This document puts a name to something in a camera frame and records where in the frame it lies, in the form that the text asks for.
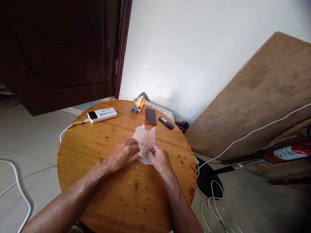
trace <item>phone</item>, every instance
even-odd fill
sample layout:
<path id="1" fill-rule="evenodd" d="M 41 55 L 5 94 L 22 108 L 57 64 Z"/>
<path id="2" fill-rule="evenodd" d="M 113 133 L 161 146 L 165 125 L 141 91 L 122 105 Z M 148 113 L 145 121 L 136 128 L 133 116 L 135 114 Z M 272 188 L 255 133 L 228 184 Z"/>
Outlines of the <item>phone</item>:
<path id="1" fill-rule="evenodd" d="M 160 121 L 162 121 L 167 127 L 169 127 L 170 129 L 173 129 L 175 126 L 170 123 L 168 120 L 166 120 L 164 117 L 160 117 L 159 118 Z"/>
<path id="2" fill-rule="evenodd" d="M 146 108 L 146 124 L 156 125 L 156 111 Z"/>

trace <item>green cloth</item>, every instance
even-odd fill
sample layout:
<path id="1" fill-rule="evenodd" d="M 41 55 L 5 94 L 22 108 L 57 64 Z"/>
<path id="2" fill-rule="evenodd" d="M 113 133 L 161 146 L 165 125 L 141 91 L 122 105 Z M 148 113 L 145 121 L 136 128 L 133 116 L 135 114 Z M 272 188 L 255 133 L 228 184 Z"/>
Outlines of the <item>green cloth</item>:
<path id="1" fill-rule="evenodd" d="M 142 95 L 147 101 L 150 102 L 150 100 L 149 100 L 149 98 L 148 98 L 148 96 L 147 96 L 147 94 L 146 94 L 145 92 L 142 92 L 136 99 L 134 99 L 134 101 L 137 101 L 137 99 L 138 99 L 141 95 Z"/>

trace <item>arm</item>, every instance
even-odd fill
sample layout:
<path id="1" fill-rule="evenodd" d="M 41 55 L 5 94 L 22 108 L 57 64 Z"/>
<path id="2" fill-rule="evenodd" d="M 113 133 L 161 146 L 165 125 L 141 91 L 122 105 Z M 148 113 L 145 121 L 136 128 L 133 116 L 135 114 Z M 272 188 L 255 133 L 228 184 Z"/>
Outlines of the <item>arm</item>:
<path id="1" fill-rule="evenodd" d="M 99 161 L 80 180 L 61 193 L 25 226 L 23 233 L 67 233 L 79 219 L 88 202 L 109 174 L 132 164 L 140 151 L 138 141 L 127 138 L 113 152 Z"/>
<path id="2" fill-rule="evenodd" d="M 177 176 L 173 171 L 168 152 L 153 143 L 148 156 L 164 179 L 171 205 L 174 232 L 201 232 L 203 229 L 181 190 Z"/>

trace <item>white wire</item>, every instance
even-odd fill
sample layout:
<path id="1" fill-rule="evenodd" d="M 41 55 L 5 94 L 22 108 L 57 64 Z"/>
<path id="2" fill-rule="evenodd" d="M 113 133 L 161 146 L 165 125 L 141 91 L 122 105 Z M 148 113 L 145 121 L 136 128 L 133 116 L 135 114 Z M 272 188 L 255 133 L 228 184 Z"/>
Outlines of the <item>white wire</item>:
<path id="1" fill-rule="evenodd" d="M 25 184 L 24 184 L 24 181 L 22 178 L 22 172 L 20 170 L 19 164 L 14 160 L 3 158 L 3 157 L 0 157 L 0 160 L 9 163 L 13 167 L 19 191 L 22 194 L 23 198 L 25 199 L 25 201 L 28 205 L 28 213 L 26 215 L 26 218 L 25 218 L 23 224 L 21 225 L 21 227 L 19 228 L 19 230 L 17 232 L 17 233 L 21 233 L 22 230 L 24 229 L 26 223 L 28 222 L 31 214 L 32 214 L 34 203 L 33 203 L 33 200 L 32 200 L 31 196 L 29 195 L 29 193 L 25 187 Z"/>
<path id="2" fill-rule="evenodd" d="M 226 226 L 228 226 L 228 228 L 229 228 L 233 233 L 235 233 L 235 232 L 233 231 L 233 229 L 223 220 L 222 216 L 220 215 L 220 213 L 219 213 L 219 211 L 218 211 L 218 209 L 217 209 L 217 206 L 220 207 L 220 208 L 231 218 L 231 220 L 233 221 L 233 223 L 235 224 L 235 226 L 239 229 L 239 231 L 240 231 L 241 233 L 243 233 L 242 230 L 241 230 L 241 228 L 238 226 L 238 224 L 237 224 L 237 223 L 235 222 L 235 220 L 232 218 L 232 216 L 231 216 L 223 207 L 221 207 L 220 205 L 218 205 L 218 204 L 215 202 L 215 199 L 220 199 L 220 200 L 221 200 L 221 199 L 224 198 L 225 195 L 224 195 L 223 189 L 222 189 L 221 186 L 219 185 L 219 187 L 220 187 L 221 192 L 222 192 L 223 195 L 222 195 L 222 197 L 215 197 L 215 196 L 214 196 L 214 191 L 213 191 L 213 186 L 212 186 L 213 182 L 216 182 L 216 183 L 219 185 L 219 183 L 218 183 L 217 181 L 215 181 L 215 180 L 213 180 L 213 181 L 211 182 L 211 189 L 212 189 L 212 195 L 213 195 L 213 196 L 210 197 L 209 199 L 207 199 L 207 198 L 205 197 L 205 195 L 202 193 L 202 191 L 200 190 L 200 188 L 199 188 L 198 185 L 197 185 L 197 189 L 199 190 L 199 192 L 201 193 L 201 195 L 205 198 L 205 201 L 203 201 L 202 204 L 201 204 L 201 215 L 202 215 L 202 218 L 203 218 L 203 220 L 204 220 L 204 222 L 205 222 L 207 228 L 209 229 L 209 231 L 210 231 L 211 233 L 213 233 L 212 230 L 210 229 L 210 227 L 208 226 L 208 224 L 207 224 L 207 222 L 206 222 L 206 220 L 205 220 L 205 218 L 204 218 L 204 215 L 203 215 L 203 205 L 204 205 L 206 202 L 207 202 L 207 204 L 208 204 L 208 208 L 209 208 L 210 212 L 211 212 L 218 220 L 220 220 L 220 221 L 222 222 L 222 224 L 223 224 L 223 226 L 224 226 L 226 232 L 228 232 L 228 230 L 227 230 L 227 228 L 226 228 Z M 216 211 L 216 213 L 218 214 L 218 216 L 212 211 L 211 207 Z"/>
<path id="3" fill-rule="evenodd" d="M 295 137 L 298 137 L 298 135 L 295 135 L 295 136 L 291 136 L 291 137 L 288 137 L 288 138 L 283 138 L 283 139 L 277 140 L 276 142 L 274 142 L 274 143 L 271 144 L 270 146 L 262 147 L 262 148 L 259 148 L 259 149 L 256 149 L 256 150 L 251 150 L 250 152 L 257 151 L 257 150 L 262 150 L 262 149 L 266 149 L 266 148 L 269 148 L 269 147 L 275 145 L 275 144 L 278 143 L 279 141 L 283 141 L 283 140 L 290 139 L 290 138 L 295 138 Z"/>
<path id="4" fill-rule="evenodd" d="M 256 132 L 256 131 L 259 131 L 259 130 L 265 128 L 265 127 L 268 127 L 268 126 L 270 126 L 270 125 L 272 125 L 272 124 L 274 124 L 274 123 L 276 123 L 276 122 L 282 121 L 282 120 L 286 119 L 287 117 L 289 117 L 291 114 L 293 114 L 293 113 L 295 113 L 295 112 L 298 112 L 299 110 L 301 110 L 301 109 L 303 109 L 303 108 L 305 108 L 305 107 L 308 107 L 308 106 L 310 106 L 310 105 L 311 105 L 311 103 L 306 104 L 305 106 L 300 107 L 300 108 L 298 108 L 298 109 L 296 109 L 296 110 L 290 112 L 290 113 L 287 114 L 286 116 L 284 116 L 284 117 L 282 117 L 282 118 L 280 118 L 280 119 L 278 119 L 278 120 L 276 120 L 276 121 L 273 121 L 273 122 L 271 122 L 271 123 L 269 123 L 269 124 L 266 124 L 266 125 L 263 126 L 263 127 L 260 127 L 260 128 L 258 128 L 258 129 L 255 129 L 255 130 L 251 131 L 250 133 L 248 133 L 247 135 L 245 135 L 244 137 L 242 137 L 242 138 L 240 138 L 240 139 L 238 139 L 238 140 L 232 142 L 220 155 L 218 155 L 217 157 L 212 158 L 212 159 L 206 161 L 205 163 L 203 163 L 201 166 L 198 167 L 198 169 L 197 169 L 197 173 L 198 173 L 197 178 L 199 177 L 200 168 L 201 168 L 201 167 L 203 167 L 203 166 L 204 166 L 205 164 L 207 164 L 208 162 L 210 162 L 210 161 L 212 161 L 212 160 L 215 160 L 215 159 L 219 158 L 220 156 L 222 156 L 222 155 L 223 155 L 230 147 L 232 147 L 233 144 L 235 144 L 236 142 L 239 142 L 239 141 L 241 141 L 241 140 L 247 138 L 249 135 L 251 135 L 252 133 L 254 133 L 254 132 Z M 202 214 L 203 220 L 204 220 L 204 222 L 205 222 L 207 228 L 208 228 L 209 231 L 212 233 L 211 229 L 209 228 L 209 226 L 208 226 L 208 224 L 207 224 L 207 222 L 206 222 L 206 220 L 205 220 L 205 218 L 204 218 L 203 210 L 202 210 L 203 205 L 204 205 L 204 203 L 206 203 L 206 202 L 207 202 L 207 204 L 208 204 L 208 208 L 209 208 L 209 210 L 211 211 L 211 213 L 212 213 L 216 218 L 218 218 L 218 219 L 222 222 L 222 224 L 223 224 L 223 226 L 224 226 L 224 228 L 225 228 L 225 230 L 226 230 L 226 233 L 228 232 L 228 230 L 227 230 L 227 228 L 226 228 L 226 225 L 228 226 L 228 224 L 226 224 L 226 223 L 223 221 L 223 219 L 222 219 L 222 217 L 221 217 L 221 215 L 220 215 L 220 213 L 219 213 L 219 211 L 218 211 L 218 209 L 217 209 L 217 206 L 220 207 L 221 209 L 223 209 L 223 210 L 228 214 L 228 216 L 232 219 L 232 221 L 234 222 L 234 224 L 236 225 L 236 227 L 239 229 L 239 231 L 240 231 L 241 233 L 243 233 L 242 230 L 240 229 L 240 227 L 237 225 L 237 223 L 236 223 L 236 222 L 234 221 L 234 219 L 231 217 L 231 215 L 230 215 L 224 208 L 222 208 L 220 205 L 216 204 L 215 199 L 223 199 L 223 197 L 224 197 L 224 191 L 223 191 L 223 189 L 221 188 L 221 186 L 219 185 L 219 187 L 220 187 L 220 189 L 221 189 L 221 191 L 222 191 L 222 193 L 223 193 L 223 196 L 222 196 L 221 198 L 214 197 L 213 186 L 212 186 L 213 182 L 216 182 L 216 183 L 219 185 L 219 183 L 218 183 L 217 181 L 215 181 L 215 180 L 213 180 L 213 181 L 211 182 L 211 189 L 212 189 L 212 195 L 213 195 L 213 196 L 210 197 L 209 199 L 207 199 L 207 198 L 204 196 L 204 194 L 201 192 L 200 188 L 199 188 L 198 185 L 197 185 L 198 190 L 200 191 L 200 193 L 202 194 L 202 196 L 205 198 L 205 201 L 201 204 L 201 214 Z M 215 205 L 215 207 L 213 207 L 213 206 L 212 206 L 212 207 L 214 208 L 214 210 L 216 211 L 216 213 L 218 214 L 218 216 L 217 216 L 217 215 L 211 210 L 211 208 L 210 208 L 210 201 L 211 201 L 211 199 L 213 199 L 213 203 L 214 203 L 214 205 Z"/>
<path id="5" fill-rule="evenodd" d="M 39 173 L 39 172 L 48 170 L 48 169 L 53 168 L 53 167 L 56 167 L 56 165 L 51 166 L 51 167 L 48 167 L 48 168 L 45 168 L 45 169 L 42 169 L 42 170 L 39 170 L 39 171 L 37 171 L 37 172 L 30 173 L 30 174 L 28 174 L 27 176 L 24 176 L 23 179 L 27 178 L 28 176 L 37 174 L 37 173 Z M 17 182 L 15 182 L 14 184 L 12 184 L 12 185 L 11 185 L 10 187 L 8 187 L 3 193 L 1 193 L 1 194 L 0 194 L 0 198 L 1 198 L 4 194 L 6 194 L 11 188 L 13 188 L 13 186 L 14 186 L 16 183 L 17 183 Z"/>
<path id="6" fill-rule="evenodd" d="M 251 131 L 250 133 L 248 133 L 246 136 L 244 136 L 244 137 L 242 137 L 242 138 L 240 138 L 240 139 L 238 139 L 238 140 L 232 142 L 232 143 L 230 144 L 230 146 L 228 146 L 227 149 L 225 149 L 220 155 L 218 155 L 217 157 L 212 158 L 212 159 L 208 160 L 207 162 L 203 163 L 203 164 L 198 168 L 198 170 L 200 170 L 200 168 L 201 168 L 202 166 L 204 166 L 205 164 L 207 164 L 208 162 L 210 162 L 210 161 L 212 161 L 212 160 L 215 160 L 215 159 L 219 158 L 220 156 L 222 156 L 222 155 L 223 155 L 230 147 L 232 147 L 233 144 L 235 144 L 236 142 L 241 141 L 241 140 L 247 138 L 249 135 L 251 135 L 252 133 L 254 133 L 254 132 L 256 132 L 256 131 L 259 131 L 259 130 L 261 130 L 261 129 L 265 128 L 265 127 L 268 127 L 268 126 L 270 126 L 270 125 L 272 125 L 272 124 L 274 124 L 274 123 L 276 123 L 276 122 L 279 122 L 279 121 L 281 121 L 281 120 L 284 120 L 284 119 L 286 119 L 287 117 L 289 117 L 291 114 L 293 114 L 293 113 L 295 113 L 295 112 L 298 112 L 299 110 L 301 110 L 301 109 L 303 109 L 303 108 L 305 108 L 305 107 L 308 107 L 308 106 L 310 106 L 310 105 L 311 105 L 311 103 L 309 103 L 309 104 L 307 104 L 307 105 L 305 105 L 305 106 L 303 106 L 303 107 L 297 108 L 296 110 L 290 112 L 289 114 L 287 114 L 287 115 L 284 116 L 283 118 L 278 119 L 278 120 L 276 120 L 276 121 L 273 121 L 273 122 L 271 122 L 271 123 L 269 123 L 269 124 L 266 124 L 265 126 L 260 127 L 260 128 L 258 128 L 258 129 L 255 129 L 255 130 Z"/>
<path id="7" fill-rule="evenodd" d="M 85 119 L 84 121 L 78 121 L 78 122 L 74 122 L 72 123 L 70 126 L 68 126 L 59 136 L 59 140 L 62 142 L 62 134 L 67 130 L 69 129 L 72 125 L 76 124 L 76 123 L 83 123 L 83 122 L 89 122 L 90 120 L 89 119 Z"/>

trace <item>hand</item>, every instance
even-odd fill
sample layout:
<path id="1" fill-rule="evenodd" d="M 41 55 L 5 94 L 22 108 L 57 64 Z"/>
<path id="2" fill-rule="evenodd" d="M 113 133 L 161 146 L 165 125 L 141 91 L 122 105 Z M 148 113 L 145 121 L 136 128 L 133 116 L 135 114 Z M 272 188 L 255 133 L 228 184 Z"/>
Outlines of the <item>hand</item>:
<path id="1" fill-rule="evenodd" d="M 153 143 L 152 145 L 149 146 L 148 150 L 149 150 L 148 156 L 153 166 L 164 179 L 174 174 L 171 162 L 169 160 L 169 155 L 166 149 L 163 149 L 156 143 Z"/>
<path id="2" fill-rule="evenodd" d="M 112 173 L 132 164 L 137 159 L 137 153 L 140 151 L 138 145 L 139 142 L 136 139 L 130 137 L 126 138 L 102 161 L 103 169 Z"/>

